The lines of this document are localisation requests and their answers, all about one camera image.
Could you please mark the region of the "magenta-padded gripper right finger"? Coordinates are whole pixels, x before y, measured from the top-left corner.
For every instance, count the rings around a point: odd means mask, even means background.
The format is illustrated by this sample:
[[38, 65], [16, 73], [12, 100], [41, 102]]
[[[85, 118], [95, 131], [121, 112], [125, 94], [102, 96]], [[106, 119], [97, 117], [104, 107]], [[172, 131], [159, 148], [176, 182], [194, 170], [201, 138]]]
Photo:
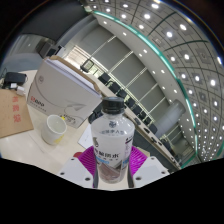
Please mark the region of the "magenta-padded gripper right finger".
[[128, 186], [140, 188], [166, 176], [166, 168], [154, 156], [133, 147], [129, 157]]

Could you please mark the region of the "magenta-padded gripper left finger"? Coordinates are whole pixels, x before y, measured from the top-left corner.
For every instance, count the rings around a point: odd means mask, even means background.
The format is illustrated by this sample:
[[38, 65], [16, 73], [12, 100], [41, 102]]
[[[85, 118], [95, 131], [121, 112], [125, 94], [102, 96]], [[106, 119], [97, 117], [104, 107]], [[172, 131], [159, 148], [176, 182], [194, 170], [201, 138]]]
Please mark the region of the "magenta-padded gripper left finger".
[[81, 154], [75, 154], [63, 165], [57, 175], [84, 188], [97, 188], [98, 172], [94, 147], [89, 147]]

